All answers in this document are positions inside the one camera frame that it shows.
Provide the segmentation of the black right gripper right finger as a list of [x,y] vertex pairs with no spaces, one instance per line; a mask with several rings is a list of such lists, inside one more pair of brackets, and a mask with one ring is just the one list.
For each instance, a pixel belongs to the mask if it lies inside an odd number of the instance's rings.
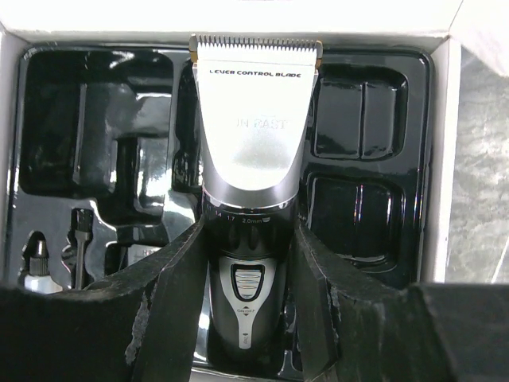
[[508,288],[382,284],[294,234],[293,293],[307,381],[505,381]]

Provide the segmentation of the small cleaning brush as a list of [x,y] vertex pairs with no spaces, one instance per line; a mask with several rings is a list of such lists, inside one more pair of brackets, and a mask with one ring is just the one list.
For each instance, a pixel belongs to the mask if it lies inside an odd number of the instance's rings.
[[76,209],[73,221],[74,237],[76,240],[76,274],[75,288],[84,288],[86,279],[85,254],[87,244],[92,238],[94,212],[92,209]]

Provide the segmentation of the white clipper kit box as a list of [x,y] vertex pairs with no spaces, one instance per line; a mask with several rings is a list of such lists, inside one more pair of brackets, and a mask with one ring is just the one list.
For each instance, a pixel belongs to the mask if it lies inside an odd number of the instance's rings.
[[202,223],[192,35],[319,41],[277,333],[229,360],[212,330],[211,244],[186,381],[307,381],[294,234],[382,284],[444,283],[461,52],[508,74],[505,1],[4,1],[1,290],[24,287],[41,232],[61,292],[77,290],[76,209],[92,209],[84,288]]

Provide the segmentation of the small oil bottle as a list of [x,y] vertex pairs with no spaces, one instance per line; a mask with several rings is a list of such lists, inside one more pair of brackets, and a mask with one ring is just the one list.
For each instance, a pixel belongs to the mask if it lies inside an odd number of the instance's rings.
[[49,252],[41,232],[31,235],[23,255],[27,266],[23,280],[25,289],[39,294],[53,294],[63,290],[50,275]]

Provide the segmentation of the black silver hair clipper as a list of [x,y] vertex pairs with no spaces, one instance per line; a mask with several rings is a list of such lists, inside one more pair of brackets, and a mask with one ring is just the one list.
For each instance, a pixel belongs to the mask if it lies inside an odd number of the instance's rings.
[[212,330],[258,359],[280,325],[319,41],[192,35]]

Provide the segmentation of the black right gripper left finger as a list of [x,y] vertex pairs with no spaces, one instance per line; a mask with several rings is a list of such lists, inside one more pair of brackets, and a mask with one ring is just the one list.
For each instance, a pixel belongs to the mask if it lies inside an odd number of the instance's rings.
[[188,380],[207,271],[203,228],[85,290],[2,288],[2,380]]

